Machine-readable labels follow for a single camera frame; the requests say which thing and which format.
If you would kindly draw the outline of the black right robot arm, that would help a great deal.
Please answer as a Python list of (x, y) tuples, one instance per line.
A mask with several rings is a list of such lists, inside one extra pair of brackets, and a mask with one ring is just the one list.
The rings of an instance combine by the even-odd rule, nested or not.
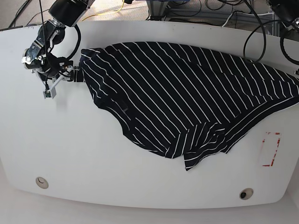
[[(79, 49), (81, 32), (77, 25), (79, 19), (90, 9), (93, 0), (57, 0), (49, 9), (52, 19), (43, 21), (37, 38), (25, 50), (21, 62), (28, 70), (40, 78), (45, 86), (45, 98), (54, 98), (55, 86), (62, 80), (71, 82), (78, 67), (73, 65), (72, 58)], [(74, 50), (68, 57), (56, 57), (51, 52), (55, 45), (65, 37), (66, 27), (74, 27), (78, 39)]]

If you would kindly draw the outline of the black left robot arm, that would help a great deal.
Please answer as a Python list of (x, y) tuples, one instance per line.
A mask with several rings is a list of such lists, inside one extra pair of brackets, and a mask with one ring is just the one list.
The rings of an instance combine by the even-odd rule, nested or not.
[(287, 28), (299, 31), (299, 0), (268, 0), (267, 3)]

